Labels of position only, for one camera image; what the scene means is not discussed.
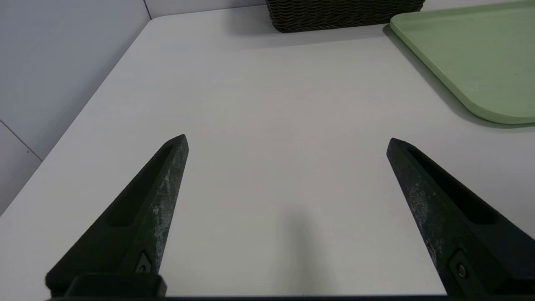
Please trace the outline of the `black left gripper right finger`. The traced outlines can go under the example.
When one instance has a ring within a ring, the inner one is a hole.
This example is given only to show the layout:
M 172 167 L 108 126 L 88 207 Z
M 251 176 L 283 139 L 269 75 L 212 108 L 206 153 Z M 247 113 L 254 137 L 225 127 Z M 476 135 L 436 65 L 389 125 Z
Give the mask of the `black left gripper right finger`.
M 534 296 L 531 236 L 414 145 L 386 154 L 449 296 Z

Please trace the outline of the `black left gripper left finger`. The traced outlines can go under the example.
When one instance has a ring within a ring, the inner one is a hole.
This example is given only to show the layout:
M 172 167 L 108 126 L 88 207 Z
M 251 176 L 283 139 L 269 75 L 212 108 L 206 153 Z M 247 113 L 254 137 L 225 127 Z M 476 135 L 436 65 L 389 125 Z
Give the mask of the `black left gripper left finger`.
M 189 145 L 168 140 L 46 274 L 52 297 L 164 297 L 159 268 Z

